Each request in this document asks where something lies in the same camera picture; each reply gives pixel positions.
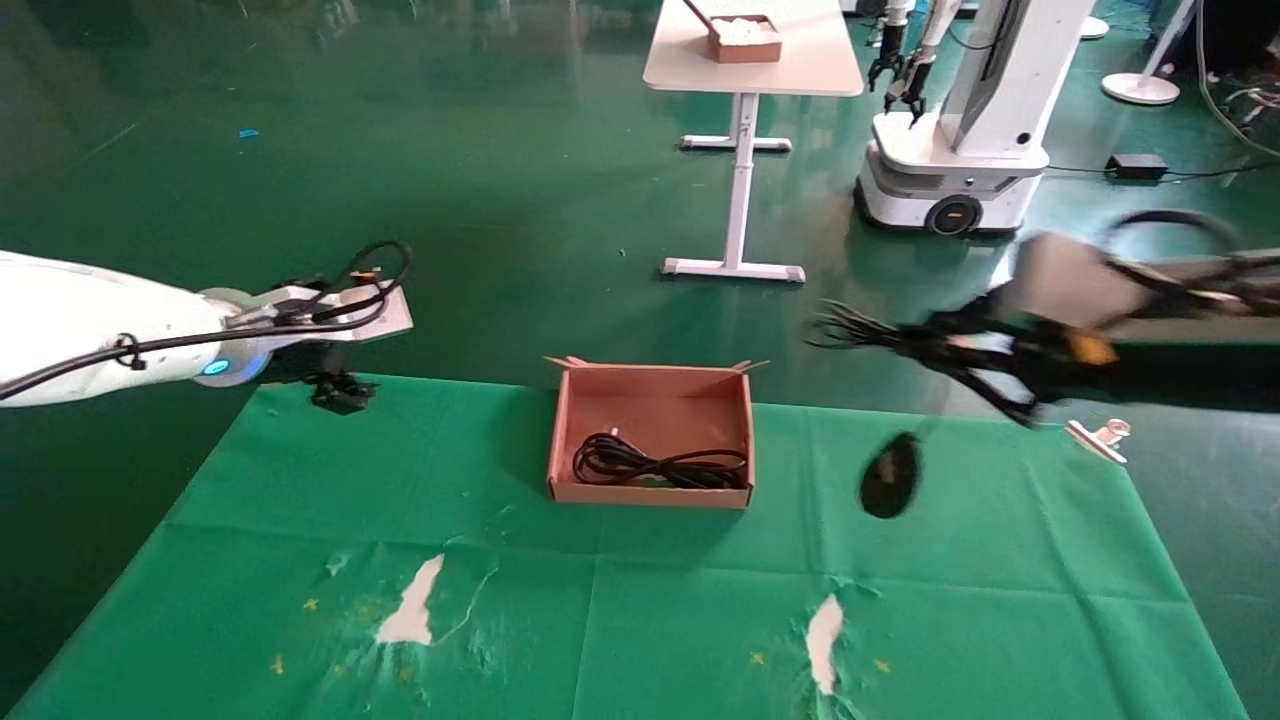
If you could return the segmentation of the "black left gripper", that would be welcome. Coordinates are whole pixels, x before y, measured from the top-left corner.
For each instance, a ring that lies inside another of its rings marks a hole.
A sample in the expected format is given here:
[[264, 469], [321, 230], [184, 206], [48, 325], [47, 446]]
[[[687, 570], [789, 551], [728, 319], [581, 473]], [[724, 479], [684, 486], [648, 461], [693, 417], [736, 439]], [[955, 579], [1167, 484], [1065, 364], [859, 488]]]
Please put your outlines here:
[[[346, 409], [367, 409], [378, 393], [376, 382], [361, 380], [348, 373], [344, 350], [338, 343], [317, 347], [317, 377], [310, 379], [310, 402], [326, 413], [346, 415]], [[333, 382], [338, 378], [340, 387]]]

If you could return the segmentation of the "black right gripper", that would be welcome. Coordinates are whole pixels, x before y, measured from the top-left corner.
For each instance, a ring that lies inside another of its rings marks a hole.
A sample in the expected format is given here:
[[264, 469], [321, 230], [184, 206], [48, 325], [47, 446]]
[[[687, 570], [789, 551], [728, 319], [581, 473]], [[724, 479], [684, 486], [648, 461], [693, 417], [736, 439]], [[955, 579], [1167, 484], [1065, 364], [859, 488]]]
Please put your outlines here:
[[[1132, 360], [1130, 346], [1091, 328], [1010, 325], [998, 319], [1002, 299], [1002, 290], [989, 290], [960, 307], [938, 310], [918, 323], [899, 325], [895, 350], [931, 348], [952, 337], [1007, 337], [1007, 355], [950, 355], [940, 361], [940, 372], [1021, 427], [1030, 427], [1038, 419], [1038, 401], [1117, 400], [1114, 382]], [[982, 379], [980, 372], [1019, 379], [1033, 393], [1032, 398], [1010, 398]]]

